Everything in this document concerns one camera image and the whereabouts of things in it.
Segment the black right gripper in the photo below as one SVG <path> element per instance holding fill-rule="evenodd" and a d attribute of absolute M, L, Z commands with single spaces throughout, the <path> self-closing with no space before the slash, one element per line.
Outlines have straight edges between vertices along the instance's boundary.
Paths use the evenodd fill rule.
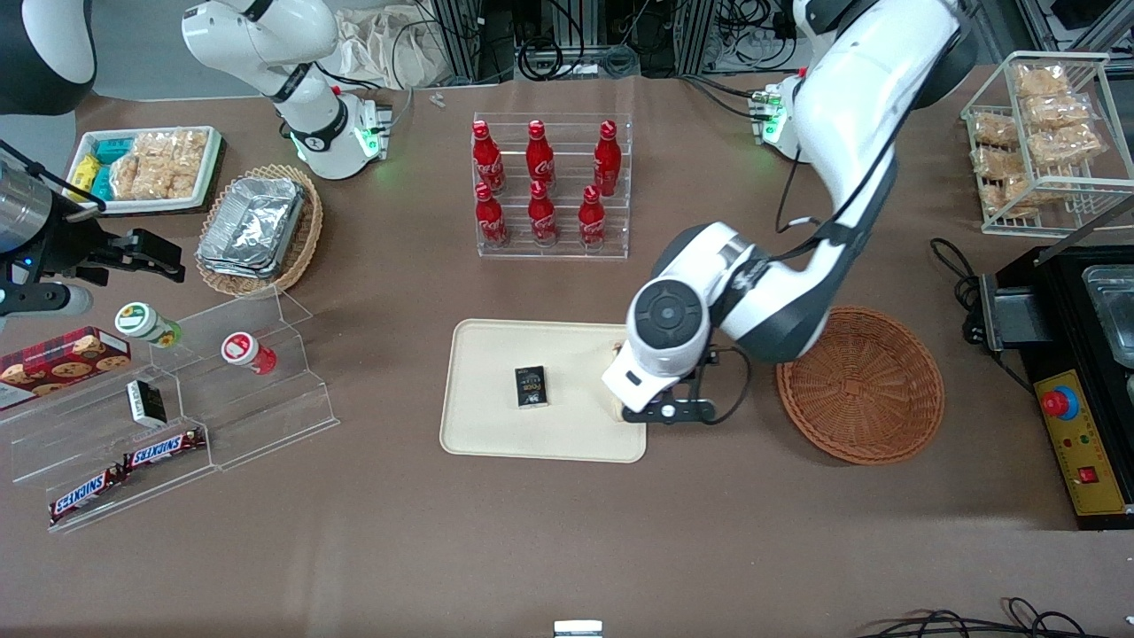
<path fill-rule="evenodd" d="M 35 239 L 36 282 L 50 277 L 78 277 L 88 283 L 105 284 L 105 277 L 94 274 L 105 269 L 150 272 L 176 284 L 185 282 L 181 247 L 149 230 L 130 231 L 132 257 L 125 236 L 103 230 L 94 219 L 49 221 Z"/>

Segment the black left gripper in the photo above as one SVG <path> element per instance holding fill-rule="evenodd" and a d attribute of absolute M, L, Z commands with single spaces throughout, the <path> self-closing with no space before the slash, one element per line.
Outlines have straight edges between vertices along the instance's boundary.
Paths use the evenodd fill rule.
<path fill-rule="evenodd" d="M 688 372 L 680 380 L 680 386 L 686 389 L 686 395 L 684 400 L 687 402 L 701 402 L 702 392 L 701 388 L 703 384 L 703 376 L 706 368 L 716 366 L 717 364 L 717 350 L 714 347 L 705 347 L 704 351 L 701 352 L 699 360 L 694 364 L 694 368 Z"/>

